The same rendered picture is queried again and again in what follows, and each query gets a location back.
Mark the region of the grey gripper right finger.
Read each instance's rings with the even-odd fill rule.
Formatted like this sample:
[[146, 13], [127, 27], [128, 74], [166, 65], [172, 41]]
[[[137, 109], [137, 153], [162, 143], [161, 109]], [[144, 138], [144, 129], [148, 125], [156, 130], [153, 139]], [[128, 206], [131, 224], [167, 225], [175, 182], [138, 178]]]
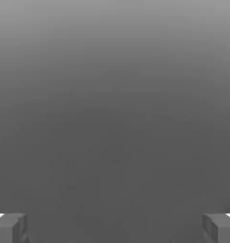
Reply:
[[230, 243], [230, 213], [203, 214], [201, 223], [204, 243]]

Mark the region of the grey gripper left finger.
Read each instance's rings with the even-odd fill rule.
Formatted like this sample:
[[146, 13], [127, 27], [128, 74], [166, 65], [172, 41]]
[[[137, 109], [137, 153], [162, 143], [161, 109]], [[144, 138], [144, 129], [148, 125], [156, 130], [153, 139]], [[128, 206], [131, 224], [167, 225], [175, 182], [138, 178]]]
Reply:
[[0, 243], [29, 243], [26, 214], [0, 213]]

